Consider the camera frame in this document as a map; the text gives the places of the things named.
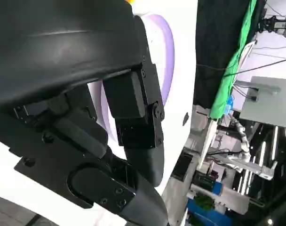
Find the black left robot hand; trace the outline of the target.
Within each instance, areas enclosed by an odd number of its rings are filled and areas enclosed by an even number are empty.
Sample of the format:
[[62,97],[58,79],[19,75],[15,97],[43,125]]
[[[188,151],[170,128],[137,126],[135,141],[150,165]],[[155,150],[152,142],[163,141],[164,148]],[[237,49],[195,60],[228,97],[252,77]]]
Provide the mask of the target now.
[[0,142],[15,170],[84,208],[167,226],[164,104],[125,0],[0,0]]

